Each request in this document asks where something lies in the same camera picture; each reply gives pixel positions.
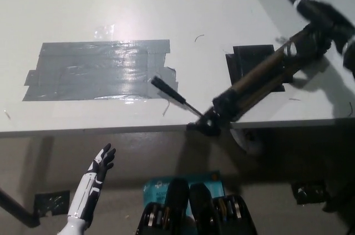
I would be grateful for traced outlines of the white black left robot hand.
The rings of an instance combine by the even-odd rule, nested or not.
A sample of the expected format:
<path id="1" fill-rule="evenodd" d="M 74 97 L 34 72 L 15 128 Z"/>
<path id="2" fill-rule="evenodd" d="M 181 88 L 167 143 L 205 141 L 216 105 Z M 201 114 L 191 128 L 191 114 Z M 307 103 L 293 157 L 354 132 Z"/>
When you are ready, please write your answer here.
<path id="1" fill-rule="evenodd" d="M 97 184 L 103 184 L 108 170 L 114 166 L 113 160 L 115 158 L 115 152 L 116 149 L 111 149 L 111 143 L 108 143 L 99 151 L 90 164 L 87 173 L 95 174 Z"/>

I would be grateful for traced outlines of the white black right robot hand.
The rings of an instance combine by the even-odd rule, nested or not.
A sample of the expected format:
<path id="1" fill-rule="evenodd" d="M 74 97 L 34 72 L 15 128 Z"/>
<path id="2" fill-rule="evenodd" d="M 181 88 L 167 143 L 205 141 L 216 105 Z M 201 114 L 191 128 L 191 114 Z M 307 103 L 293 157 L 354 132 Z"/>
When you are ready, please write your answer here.
<path id="1" fill-rule="evenodd" d="M 354 63 L 354 24 L 322 0 L 288 0 L 296 11 L 334 41 L 345 66 Z"/>

